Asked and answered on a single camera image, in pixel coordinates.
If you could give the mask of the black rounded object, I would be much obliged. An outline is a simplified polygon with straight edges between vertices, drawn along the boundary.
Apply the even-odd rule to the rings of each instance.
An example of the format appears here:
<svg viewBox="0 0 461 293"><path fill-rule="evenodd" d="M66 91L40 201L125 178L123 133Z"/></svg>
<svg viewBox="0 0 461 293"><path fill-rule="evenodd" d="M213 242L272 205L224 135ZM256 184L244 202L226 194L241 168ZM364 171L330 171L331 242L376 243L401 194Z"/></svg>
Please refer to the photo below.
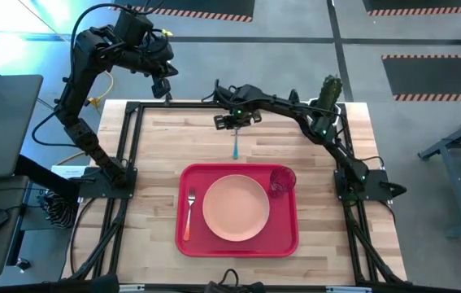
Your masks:
<svg viewBox="0 0 461 293"><path fill-rule="evenodd" d="M90 293L120 293L119 279L115 274L94 278L90 283Z"/></svg>

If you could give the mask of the black desk support bar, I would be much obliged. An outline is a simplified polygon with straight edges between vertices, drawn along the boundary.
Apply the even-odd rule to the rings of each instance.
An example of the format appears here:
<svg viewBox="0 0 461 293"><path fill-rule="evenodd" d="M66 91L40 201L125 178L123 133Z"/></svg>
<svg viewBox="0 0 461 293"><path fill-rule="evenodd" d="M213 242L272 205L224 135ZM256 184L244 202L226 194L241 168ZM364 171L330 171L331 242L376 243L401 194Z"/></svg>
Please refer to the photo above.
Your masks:
<svg viewBox="0 0 461 293"><path fill-rule="evenodd" d="M49 169L44 168L28 157L19 155L14 174L16 176L26 176L39 186L44 186L72 202L78 200L80 187L75 182L52 173Z"/></svg>

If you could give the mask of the white label card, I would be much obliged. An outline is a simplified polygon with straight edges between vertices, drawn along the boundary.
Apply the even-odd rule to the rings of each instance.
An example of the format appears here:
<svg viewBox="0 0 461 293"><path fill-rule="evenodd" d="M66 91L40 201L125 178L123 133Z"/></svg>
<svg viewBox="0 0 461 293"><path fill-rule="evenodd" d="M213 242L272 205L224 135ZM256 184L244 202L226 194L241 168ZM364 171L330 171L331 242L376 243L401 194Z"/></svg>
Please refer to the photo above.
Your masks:
<svg viewBox="0 0 461 293"><path fill-rule="evenodd" d="M51 172L65 179L82 177L85 173L84 165L53 165Z"/></svg>

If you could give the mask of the black hazard striped floor mat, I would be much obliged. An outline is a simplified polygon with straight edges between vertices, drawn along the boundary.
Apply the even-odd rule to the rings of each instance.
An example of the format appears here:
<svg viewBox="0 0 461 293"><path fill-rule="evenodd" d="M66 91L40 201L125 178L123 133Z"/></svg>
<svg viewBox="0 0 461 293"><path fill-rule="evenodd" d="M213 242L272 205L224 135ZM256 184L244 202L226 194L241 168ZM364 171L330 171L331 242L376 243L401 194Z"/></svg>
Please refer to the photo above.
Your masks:
<svg viewBox="0 0 461 293"><path fill-rule="evenodd" d="M362 0L370 16L460 14L461 0Z"/></svg>
<svg viewBox="0 0 461 293"><path fill-rule="evenodd" d="M113 3L158 15L251 22L255 0L113 0Z"/></svg>
<svg viewBox="0 0 461 293"><path fill-rule="evenodd" d="M383 55L394 100L461 102L461 55Z"/></svg>

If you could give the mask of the fork with orange handle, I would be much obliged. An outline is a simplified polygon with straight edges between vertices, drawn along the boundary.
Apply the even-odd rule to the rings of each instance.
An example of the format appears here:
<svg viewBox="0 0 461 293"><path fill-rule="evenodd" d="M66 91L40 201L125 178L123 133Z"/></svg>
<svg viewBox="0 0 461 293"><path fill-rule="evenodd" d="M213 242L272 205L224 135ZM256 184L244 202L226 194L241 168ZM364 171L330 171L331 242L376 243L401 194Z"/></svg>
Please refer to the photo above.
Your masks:
<svg viewBox="0 0 461 293"><path fill-rule="evenodd" d="M185 231L183 235L183 240L184 241L189 241L190 240L190 220L191 220L191 212L192 212L192 207L194 205L196 199L196 190L194 188L191 188L188 193L188 213L187 213L187 218L185 222Z"/></svg>

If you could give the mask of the green cactus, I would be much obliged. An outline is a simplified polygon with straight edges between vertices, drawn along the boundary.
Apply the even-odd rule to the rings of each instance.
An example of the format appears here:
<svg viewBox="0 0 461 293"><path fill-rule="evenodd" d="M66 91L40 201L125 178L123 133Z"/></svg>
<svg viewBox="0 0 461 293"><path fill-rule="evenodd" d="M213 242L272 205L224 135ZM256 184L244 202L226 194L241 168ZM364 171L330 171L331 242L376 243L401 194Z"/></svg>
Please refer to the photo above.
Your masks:
<svg viewBox="0 0 461 293"><path fill-rule="evenodd" d="M324 78L323 85L320 90L319 98L315 106L320 109L331 111L342 91L342 82L339 77L328 75Z"/></svg>

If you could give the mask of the orange round plate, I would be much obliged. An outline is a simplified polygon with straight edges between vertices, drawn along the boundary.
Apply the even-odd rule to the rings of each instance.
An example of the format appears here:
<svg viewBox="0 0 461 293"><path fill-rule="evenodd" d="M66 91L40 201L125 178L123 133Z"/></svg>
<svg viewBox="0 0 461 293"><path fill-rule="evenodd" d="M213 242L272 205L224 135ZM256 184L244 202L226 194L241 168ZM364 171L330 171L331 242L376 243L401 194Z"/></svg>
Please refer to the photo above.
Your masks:
<svg viewBox="0 0 461 293"><path fill-rule="evenodd" d="M243 242L258 235L270 215L264 188L253 178L228 175L216 180L202 201L209 230L229 242Z"/></svg>

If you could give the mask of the black aluminium table frame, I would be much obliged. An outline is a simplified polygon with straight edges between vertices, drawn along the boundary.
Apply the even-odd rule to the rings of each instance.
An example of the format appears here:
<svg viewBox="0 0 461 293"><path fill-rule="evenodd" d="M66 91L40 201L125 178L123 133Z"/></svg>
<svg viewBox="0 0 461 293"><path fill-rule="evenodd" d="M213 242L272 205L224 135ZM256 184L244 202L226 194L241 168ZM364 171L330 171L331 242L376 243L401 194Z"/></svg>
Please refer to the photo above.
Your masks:
<svg viewBox="0 0 461 293"><path fill-rule="evenodd" d="M238 135L216 130L216 108L179 101L146 102L130 116L140 128L134 196L128 204L117 276L123 284L206 284L225 280L267 285L351 285L354 273L346 223L335 194L332 156L309 142L291 119L263 113ZM297 177L299 243L283 258L209 258L176 247L180 175L191 164L239 161L283 164Z"/></svg>

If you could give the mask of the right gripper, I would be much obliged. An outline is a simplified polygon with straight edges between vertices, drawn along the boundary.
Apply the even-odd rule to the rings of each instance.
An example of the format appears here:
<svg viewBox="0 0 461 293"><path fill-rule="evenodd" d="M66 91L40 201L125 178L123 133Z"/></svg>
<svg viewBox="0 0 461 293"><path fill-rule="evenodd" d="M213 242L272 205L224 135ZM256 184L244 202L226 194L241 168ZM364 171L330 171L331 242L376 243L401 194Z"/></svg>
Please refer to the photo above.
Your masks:
<svg viewBox="0 0 461 293"><path fill-rule="evenodd" d="M250 126L252 123L259 123L262 117L259 111L245 112L242 110L230 110L226 116L214 116L217 129L231 129L239 131L242 127Z"/></svg>

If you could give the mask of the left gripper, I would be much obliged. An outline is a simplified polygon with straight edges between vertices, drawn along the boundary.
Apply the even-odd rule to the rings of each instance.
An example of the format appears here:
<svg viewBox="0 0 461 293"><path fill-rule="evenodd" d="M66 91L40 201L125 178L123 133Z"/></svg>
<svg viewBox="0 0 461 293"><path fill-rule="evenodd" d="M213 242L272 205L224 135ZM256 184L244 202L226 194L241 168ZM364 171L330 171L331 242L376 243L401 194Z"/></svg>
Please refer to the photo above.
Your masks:
<svg viewBox="0 0 461 293"><path fill-rule="evenodd" d="M178 70L171 65L170 61L174 58L172 46L166 38L150 38L142 42L141 48L144 53L144 60L149 64L150 69L143 72L145 77L173 77L178 74ZM167 78L162 81L159 78L153 79L151 86L154 98L161 98L170 93L171 85Z"/></svg>

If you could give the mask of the pink faceted plastic cup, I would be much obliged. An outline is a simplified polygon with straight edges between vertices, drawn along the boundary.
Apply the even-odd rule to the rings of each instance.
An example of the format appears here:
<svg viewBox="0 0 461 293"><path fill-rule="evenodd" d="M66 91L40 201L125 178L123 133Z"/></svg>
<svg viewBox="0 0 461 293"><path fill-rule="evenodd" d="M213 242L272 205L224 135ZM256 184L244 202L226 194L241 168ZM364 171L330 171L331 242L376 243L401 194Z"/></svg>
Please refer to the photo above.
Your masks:
<svg viewBox="0 0 461 293"><path fill-rule="evenodd" d="M296 175L291 168L276 167L270 174L270 186L267 194L272 198L281 197L294 188L296 181Z"/></svg>

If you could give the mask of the red plastic tray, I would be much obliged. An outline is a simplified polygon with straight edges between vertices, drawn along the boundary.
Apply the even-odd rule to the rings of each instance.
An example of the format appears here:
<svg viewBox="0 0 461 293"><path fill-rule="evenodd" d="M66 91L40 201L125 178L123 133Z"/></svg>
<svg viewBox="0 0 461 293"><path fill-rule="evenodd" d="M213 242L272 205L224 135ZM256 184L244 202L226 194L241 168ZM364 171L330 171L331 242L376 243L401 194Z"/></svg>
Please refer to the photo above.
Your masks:
<svg viewBox="0 0 461 293"><path fill-rule="evenodd" d="M270 174L280 164L191 164L180 175L176 214L176 246L192 257L285 257L298 246L298 217L294 188L281 197L268 194L270 215L263 230L252 239L229 242L213 234L204 221L202 201L218 179L238 174L255 179L268 192ZM190 240L184 241L188 193L196 190L190 220Z"/></svg>

